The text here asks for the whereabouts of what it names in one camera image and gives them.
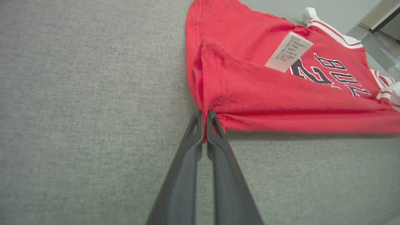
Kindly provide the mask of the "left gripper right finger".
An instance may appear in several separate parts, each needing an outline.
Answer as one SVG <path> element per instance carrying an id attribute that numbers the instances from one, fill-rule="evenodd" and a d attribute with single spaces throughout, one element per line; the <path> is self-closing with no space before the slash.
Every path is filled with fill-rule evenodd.
<path id="1" fill-rule="evenodd" d="M 263 225 L 217 114 L 206 118 L 207 155 L 214 175 L 214 221 L 216 225 Z"/>

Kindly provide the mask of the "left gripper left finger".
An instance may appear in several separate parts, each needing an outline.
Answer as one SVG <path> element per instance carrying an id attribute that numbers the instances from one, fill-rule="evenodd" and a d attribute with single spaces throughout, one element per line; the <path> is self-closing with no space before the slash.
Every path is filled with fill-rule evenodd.
<path id="1" fill-rule="evenodd" d="M 147 225 L 195 224 L 197 164 L 203 138 L 203 114 L 197 111 L 189 121 Z"/>

